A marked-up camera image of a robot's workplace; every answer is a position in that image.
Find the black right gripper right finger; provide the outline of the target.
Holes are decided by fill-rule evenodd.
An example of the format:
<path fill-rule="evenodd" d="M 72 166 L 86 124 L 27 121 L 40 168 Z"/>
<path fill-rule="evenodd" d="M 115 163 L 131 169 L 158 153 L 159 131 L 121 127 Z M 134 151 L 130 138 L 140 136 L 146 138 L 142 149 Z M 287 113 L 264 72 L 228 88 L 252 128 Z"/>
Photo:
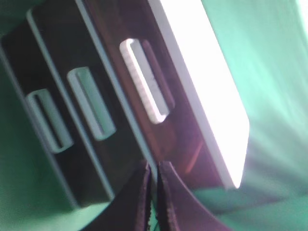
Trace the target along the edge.
<path fill-rule="evenodd" d="M 157 218 L 161 231 L 225 230 L 225 225 L 189 191 L 171 162 L 160 162 L 157 169 Z"/>

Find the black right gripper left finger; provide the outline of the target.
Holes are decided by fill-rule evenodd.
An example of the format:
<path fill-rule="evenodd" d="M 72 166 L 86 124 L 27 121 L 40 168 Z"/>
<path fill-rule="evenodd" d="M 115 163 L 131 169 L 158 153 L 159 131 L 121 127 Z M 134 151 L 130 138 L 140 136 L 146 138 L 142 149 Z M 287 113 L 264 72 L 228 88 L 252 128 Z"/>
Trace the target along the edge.
<path fill-rule="evenodd" d="M 151 215 L 151 167 L 137 164 L 114 200 L 84 231 L 146 231 Z"/>

